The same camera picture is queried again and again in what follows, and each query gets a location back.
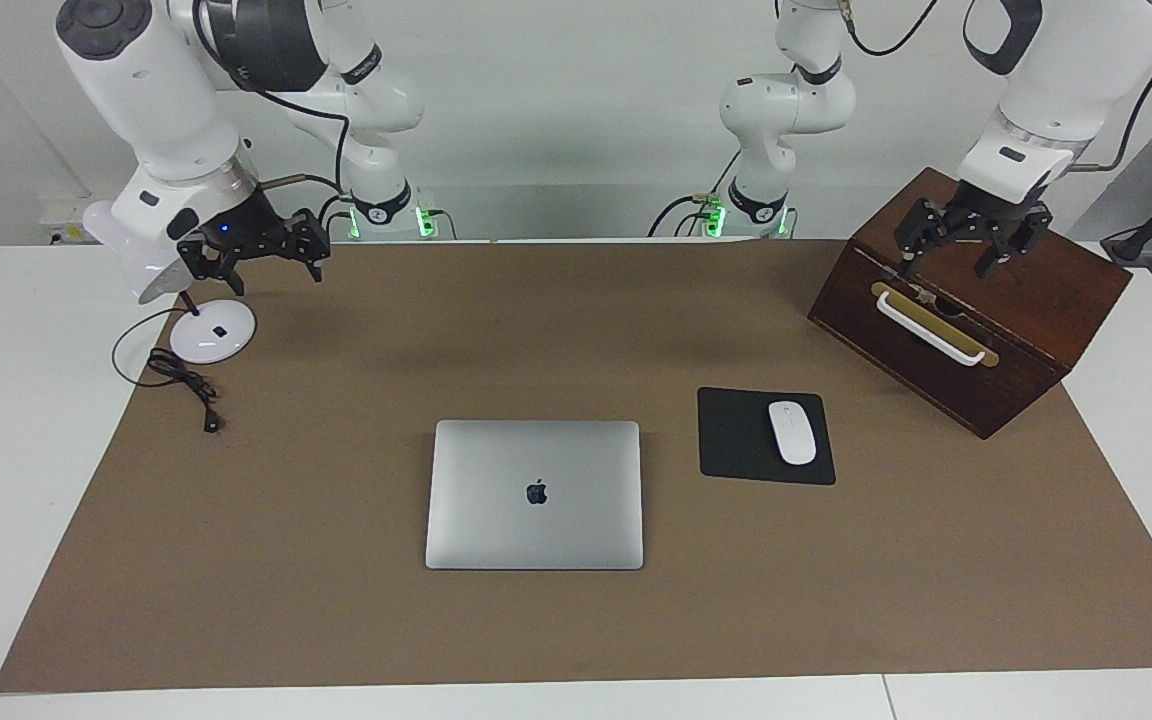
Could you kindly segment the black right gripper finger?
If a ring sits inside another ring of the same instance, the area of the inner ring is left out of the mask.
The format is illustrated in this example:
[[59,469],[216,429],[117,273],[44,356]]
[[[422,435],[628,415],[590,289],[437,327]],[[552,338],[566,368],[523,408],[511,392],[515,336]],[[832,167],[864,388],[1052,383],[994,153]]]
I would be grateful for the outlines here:
[[230,288],[233,295],[244,295],[244,282],[238,275],[236,265],[238,258],[228,252],[219,252],[215,258],[209,256],[206,243],[179,243],[177,252],[196,281],[221,281]]
[[323,264],[332,256],[332,241],[310,209],[300,209],[282,223],[280,258],[305,266],[314,283],[323,283]]

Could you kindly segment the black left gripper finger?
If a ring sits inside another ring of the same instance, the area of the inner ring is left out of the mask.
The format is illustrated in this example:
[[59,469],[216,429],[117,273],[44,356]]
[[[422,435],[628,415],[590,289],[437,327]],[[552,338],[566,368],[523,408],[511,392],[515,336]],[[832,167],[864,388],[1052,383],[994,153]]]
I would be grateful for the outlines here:
[[975,275],[987,278],[1015,256],[1033,250],[1053,219],[1046,202],[1034,202],[1023,217],[983,220],[986,250],[975,262]]
[[929,199],[915,200],[905,211],[905,217],[893,232],[893,240],[900,250],[899,275],[909,276],[925,255],[954,241],[946,223],[947,214],[943,204]]

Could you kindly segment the grey apple laptop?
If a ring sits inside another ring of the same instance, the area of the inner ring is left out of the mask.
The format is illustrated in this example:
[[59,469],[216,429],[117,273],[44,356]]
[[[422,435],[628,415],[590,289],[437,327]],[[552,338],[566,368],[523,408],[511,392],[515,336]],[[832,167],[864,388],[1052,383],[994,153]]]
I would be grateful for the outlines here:
[[644,562],[636,420],[435,424],[429,569],[636,571]]

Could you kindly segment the dark wooden box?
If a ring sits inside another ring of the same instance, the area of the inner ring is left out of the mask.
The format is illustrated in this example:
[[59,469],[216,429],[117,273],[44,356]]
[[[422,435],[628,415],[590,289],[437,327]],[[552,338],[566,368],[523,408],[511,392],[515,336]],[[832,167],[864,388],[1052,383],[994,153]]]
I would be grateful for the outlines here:
[[[1121,268],[1061,234],[975,275],[984,243],[952,243],[896,273],[897,223],[915,200],[947,202],[955,182],[925,168],[846,242],[809,319],[973,435],[988,438],[1068,376],[1130,282]],[[961,366],[876,310],[882,282],[996,351],[996,367]]]

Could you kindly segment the white desk lamp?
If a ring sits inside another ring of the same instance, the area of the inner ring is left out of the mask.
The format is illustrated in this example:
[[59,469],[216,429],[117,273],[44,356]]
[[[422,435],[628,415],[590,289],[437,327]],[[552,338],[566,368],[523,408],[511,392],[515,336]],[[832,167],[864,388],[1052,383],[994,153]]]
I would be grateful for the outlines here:
[[[138,237],[114,217],[113,202],[88,205],[82,223],[88,234],[118,256],[124,282],[137,304],[179,295],[195,283],[177,247],[166,240]],[[191,364],[223,363],[250,343],[256,329],[256,316],[241,301],[195,304],[187,300],[185,314],[172,328],[170,350]]]

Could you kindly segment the white computer mouse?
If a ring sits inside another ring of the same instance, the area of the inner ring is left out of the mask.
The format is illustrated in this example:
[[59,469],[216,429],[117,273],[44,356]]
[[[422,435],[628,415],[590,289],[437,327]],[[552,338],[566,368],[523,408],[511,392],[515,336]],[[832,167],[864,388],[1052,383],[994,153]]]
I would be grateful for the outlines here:
[[774,444],[786,464],[806,467],[817,458],[817,438],[812,419],[797,401],[781,400],[768,406]]

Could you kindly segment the black mouse pad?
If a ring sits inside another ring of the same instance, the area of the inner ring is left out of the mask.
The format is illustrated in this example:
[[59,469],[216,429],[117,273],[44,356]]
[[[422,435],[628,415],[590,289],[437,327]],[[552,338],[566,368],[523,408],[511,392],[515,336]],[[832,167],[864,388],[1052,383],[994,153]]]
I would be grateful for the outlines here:
[[[788,465],[778,454],[767,409],[781,400],[799,402],[812,419],[818,452],[810,465]],[[796,486],[835,486],[838,483],[826,407],[819,395],[702,387],[696,393],[696,401],[700,469],[707,477]]]

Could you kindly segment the brown table mat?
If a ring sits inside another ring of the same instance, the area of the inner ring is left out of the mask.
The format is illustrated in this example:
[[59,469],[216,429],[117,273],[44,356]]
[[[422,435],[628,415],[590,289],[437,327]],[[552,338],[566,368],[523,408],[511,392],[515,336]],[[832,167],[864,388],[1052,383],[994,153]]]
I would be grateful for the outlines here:
[[[806,310],[835,243],[344,247],[136,391],[0,692],[1152,667],[1152,538],[1064,391],[980,441]],[[707,477],[702,387],[823,397],[835,486]],[[435,423],[636,420],[641,571],[431,571]]]

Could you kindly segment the white wall socket box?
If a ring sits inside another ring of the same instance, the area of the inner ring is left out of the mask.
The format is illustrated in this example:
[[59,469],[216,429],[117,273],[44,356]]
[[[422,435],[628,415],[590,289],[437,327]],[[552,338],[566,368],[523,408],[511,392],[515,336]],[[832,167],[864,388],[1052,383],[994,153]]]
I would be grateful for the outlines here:
[[113,204],[113,197],[96,196],[82,197],[82,199],[65,197],[65,199],[41,199],[40,202],[41,215],[38,218],[38,225],[40,225],[44,238],[50,242],[50,245],[100,245],[99,237],[92,236],[84,227],[83,217],[88,206],[96,204],[96,202]]

